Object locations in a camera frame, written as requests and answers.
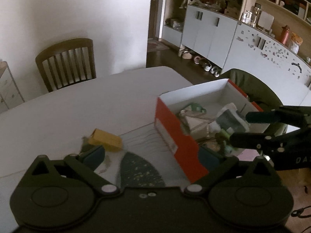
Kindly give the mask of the green foam tube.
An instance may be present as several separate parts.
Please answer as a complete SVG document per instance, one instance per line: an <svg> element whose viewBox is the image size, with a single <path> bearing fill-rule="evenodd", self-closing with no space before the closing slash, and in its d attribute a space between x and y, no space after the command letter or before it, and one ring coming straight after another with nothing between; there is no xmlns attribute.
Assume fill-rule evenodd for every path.
<svg viewBox="0 0 311 233"><path fill-rule="evenodd" d="M225 131L224 129L221 129L220 134L222 137L226 138L227 140L230 139L231 135L227 131Z"/></svg>

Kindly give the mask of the dark green round mat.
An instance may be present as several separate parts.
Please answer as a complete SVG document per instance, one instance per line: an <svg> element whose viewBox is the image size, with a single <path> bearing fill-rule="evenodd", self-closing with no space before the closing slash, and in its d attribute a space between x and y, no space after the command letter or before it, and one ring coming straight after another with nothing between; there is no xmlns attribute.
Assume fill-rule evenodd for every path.
<svg viewBox="0 0 311 233"><path fill-rule="evenodd" d="M126 152L121 160L119 183L121 188L166 186L162 176L150 162L131 152Z"/></svg>

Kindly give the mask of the red white cardboard box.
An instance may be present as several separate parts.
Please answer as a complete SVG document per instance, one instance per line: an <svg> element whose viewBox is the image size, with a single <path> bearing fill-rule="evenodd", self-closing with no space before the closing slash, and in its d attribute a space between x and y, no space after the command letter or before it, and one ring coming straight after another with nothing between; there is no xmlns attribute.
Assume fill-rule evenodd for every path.
<svg viewBox="0 0 311 233"><path fill-rule="evenodd" d="M268 124L246 121L247 113L261 110L231 80L220 79L159 96L155 127L186 178L194 183L216 165L199 143L221 155L242 154L229 137L237 132L263 133Z"/></svg>

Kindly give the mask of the white drawer cabinet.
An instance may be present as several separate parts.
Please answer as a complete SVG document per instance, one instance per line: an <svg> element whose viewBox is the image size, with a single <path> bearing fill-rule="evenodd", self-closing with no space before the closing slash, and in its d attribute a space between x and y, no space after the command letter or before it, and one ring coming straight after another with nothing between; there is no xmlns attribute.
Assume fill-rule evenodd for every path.
<svg viewBox="0 0 311 233"><path fill-rule="evenodd" d="M1 61L0 99L0 113L25 102L6 61Z"/></svg>

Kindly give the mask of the green patterned pouch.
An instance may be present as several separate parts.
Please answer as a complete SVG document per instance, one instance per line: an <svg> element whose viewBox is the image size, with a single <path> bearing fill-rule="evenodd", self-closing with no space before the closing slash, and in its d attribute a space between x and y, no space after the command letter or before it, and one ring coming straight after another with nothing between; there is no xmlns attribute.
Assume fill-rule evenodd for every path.
<svg viewBox="0 0 311 233"><path fill-rule="evenodd" d="M197 112L197 113L206 113L206 109L198 103L191 103L186 107L187 111Z"/></svg>

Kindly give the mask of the white wall cabinet unit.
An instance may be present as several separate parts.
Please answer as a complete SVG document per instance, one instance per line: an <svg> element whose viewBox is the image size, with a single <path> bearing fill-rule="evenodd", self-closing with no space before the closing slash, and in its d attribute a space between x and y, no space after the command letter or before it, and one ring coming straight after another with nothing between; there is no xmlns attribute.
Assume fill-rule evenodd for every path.
<svg viewBox="0 0 311 233"><path fill-rule="evenodd" d="M226 72L244 70L263 81L285 105L310 94L310 27L278 3L264 0L183 0L179 45ZM280 40L282 27L290 34Z"/></svg>

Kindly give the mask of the teal small case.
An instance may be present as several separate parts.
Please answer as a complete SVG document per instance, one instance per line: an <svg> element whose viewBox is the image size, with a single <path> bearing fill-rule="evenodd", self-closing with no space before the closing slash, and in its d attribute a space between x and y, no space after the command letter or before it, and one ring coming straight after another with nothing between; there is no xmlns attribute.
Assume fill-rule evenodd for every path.
<svg viewBox="0 0 311 233"><path fill-rule="evenodd" d="M224 153L225 153L226 155L231 154L233 151L234 151L234 148L231 147L230 145L225 145L225 146L224 146Z"/></svg>

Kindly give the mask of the brown white plush toy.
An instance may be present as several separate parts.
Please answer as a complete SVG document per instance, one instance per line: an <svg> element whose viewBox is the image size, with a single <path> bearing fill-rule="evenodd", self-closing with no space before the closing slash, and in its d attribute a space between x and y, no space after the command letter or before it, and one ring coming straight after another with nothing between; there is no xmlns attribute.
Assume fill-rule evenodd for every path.
<svg viewBox="0 0 311 233"><path fill-rule="evenodd" d="M202 146L205 148L209 148L216 153L223 154L225 152L225 147L227 145L226 138L222 136L216 136L214 138L210 138L202 143Z"/></svg>

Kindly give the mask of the copper bottle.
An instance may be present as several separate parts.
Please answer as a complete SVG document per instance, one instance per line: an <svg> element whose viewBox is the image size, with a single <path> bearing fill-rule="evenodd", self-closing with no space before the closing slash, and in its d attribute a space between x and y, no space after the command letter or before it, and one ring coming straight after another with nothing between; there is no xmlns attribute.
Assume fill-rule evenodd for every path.
<svg viewBox="0 0 311 233"><path fill-rule="evenodd" d="M288 41L288 38L289 38L289 34L290 34L290 28L288 25L286 26L283 26L282 27L282 32L281 32L281 35L280 35L280 42L283 44L283 45L286 45L287 41Z"/></svg>

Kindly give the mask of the dark wooden chair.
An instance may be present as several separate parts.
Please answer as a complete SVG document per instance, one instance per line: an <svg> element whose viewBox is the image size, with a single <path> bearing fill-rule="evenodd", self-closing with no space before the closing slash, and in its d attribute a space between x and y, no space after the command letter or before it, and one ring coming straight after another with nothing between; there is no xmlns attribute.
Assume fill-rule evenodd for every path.
<svg viewBox="0 0 311 233"><path fill-rule="evenodd" d="M48 92L96 78L93 41L74 38L54 44L35 58Z"/></svg>

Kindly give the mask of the dark brown door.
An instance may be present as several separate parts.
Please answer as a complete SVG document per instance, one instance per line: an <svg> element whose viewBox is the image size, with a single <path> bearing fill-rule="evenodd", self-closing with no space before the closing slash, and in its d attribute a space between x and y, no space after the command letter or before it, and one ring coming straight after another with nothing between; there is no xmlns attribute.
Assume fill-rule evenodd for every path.
<svg viewBox="0 0 311 233"><path fill-rule="evenodd" d="M159 5L160 0L150 0L150 12L149 12L149 28L148 39L155 39L159 26Z"/></svg>

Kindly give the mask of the patterned paper snack bag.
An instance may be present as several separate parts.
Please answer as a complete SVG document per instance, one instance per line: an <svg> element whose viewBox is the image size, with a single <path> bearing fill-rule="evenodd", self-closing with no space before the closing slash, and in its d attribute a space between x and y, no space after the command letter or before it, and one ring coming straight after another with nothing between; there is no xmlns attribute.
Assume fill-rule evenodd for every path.
<svg viewBox="0 0 311 233"><path fill-rule="evenodd" d="M178 117L187 134L194 140L200 140L210 136L209 125L215 120L214 118L207 117L205 113L187 110L180 111Z"/></svg>

